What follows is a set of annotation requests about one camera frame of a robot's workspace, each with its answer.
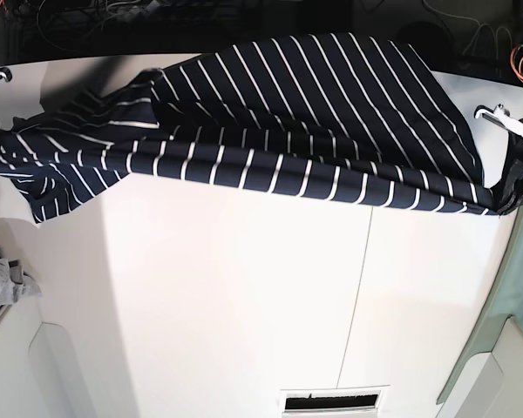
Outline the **navy white striped t-shirt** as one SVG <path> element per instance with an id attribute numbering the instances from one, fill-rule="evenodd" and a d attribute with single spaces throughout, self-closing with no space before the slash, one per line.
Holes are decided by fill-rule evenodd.
<path id="1" fill-rule="evenodd" d="M 426 212 L 494 215 L 469 125 L 408 44 L 271 38 L 0 130 L 0 176 L 42 223 L 130 174 Z"/>

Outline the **grey dark clothes pile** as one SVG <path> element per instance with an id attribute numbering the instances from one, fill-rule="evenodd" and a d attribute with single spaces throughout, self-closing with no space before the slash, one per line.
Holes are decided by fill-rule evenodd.
<path id="1" fill-rule="evenodd" d="M 40 294 L 37 282 L 24 271 L 18 260 L 9 261 L 0 256 L 0 309 Z"/>

